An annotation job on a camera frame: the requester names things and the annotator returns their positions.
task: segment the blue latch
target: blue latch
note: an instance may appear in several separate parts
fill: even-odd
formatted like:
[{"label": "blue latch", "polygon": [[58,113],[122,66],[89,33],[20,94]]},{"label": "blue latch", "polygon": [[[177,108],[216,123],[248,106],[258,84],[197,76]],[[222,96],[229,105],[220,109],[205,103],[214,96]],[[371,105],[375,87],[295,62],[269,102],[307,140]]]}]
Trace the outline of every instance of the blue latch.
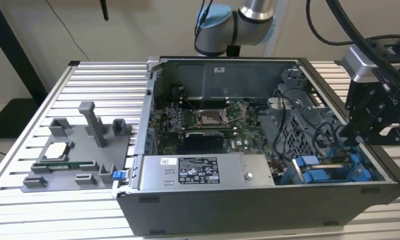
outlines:
[{"label": "blue latch", "polygon": [[114,171],[112,174],[113,181],[124,181],[126,180],[126,171]]}]

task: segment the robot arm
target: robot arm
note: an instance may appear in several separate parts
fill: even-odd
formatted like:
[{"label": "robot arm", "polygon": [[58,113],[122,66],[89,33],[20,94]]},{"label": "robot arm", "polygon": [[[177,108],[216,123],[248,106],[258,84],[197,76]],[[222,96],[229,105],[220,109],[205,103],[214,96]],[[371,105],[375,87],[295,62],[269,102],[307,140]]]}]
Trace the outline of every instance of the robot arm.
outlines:
[{"label": "robot arm", "polygon": [[[389,46],[364,39],[339,1],[325,2],[353,43],[343,59],[351,74],[345,102],[349,117],[339,135],[347,138],[347,146],[400,145],[400,39]],[[220,56],[232,45],[254,45],[272,33],[272,0],[246,0],[237,11],[212,5],[200,15],[194,49],[202,56]],[[392,124],[399,126],[380,135]]]},{"label": "robot arm", "polygon": [[216,57],[233,45],[258,44],[272,31],[273,0],[246,0],[237,11],[212,4],[200,11],[194,34],[194,50]]}]

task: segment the gray plastic post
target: gray plastic post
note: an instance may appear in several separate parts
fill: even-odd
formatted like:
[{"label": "gray plastic post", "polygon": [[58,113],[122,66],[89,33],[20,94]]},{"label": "gray plastic post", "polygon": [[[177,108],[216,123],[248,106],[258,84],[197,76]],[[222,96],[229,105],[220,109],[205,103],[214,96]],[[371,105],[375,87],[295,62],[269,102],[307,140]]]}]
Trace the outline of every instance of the gray plastic post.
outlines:
[{"label": "gray plastic post", "polygon": [[82,101],[78,106],[78,112],[84,115],[86,124],[92,129],[92,135],[98,148],[105,147],[106,141],[102,134],[102,128],[98,124],[94,112],[94,103],[92,101]]}]

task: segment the motherboard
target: motherboard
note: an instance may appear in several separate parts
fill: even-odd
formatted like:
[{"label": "motherboard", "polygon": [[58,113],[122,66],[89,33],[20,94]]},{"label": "motherboard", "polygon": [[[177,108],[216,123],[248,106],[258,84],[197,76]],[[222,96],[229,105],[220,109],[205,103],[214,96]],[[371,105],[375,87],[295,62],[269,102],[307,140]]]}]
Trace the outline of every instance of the motherboard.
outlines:
[{"label": "motherboard", "polygon": [[154,111],[158,154],[241,152],[271,158],[256,109],[246,98],[170,102]]}]

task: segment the green circuit board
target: green circuit board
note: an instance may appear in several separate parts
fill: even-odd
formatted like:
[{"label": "green circuit board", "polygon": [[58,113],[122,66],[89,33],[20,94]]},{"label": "green circuit board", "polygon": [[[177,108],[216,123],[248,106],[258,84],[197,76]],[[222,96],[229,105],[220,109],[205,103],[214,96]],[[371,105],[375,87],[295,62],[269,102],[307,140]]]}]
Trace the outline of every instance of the green circuit board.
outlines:
[{"label": "green circuit board", "polygon": [[222,109],[178,109],[168,111],[165,118],[180,117],[182,124],[162,122],[157,133],[157,151],[160,155],[178,154],[178,146],[184,145],[186,133],[222,133],[221,148],[210,154],[245,153],[264,154],[271,158],[271,149],[260,127],[260,122],[250,107],[242,100],[230,101]]}]

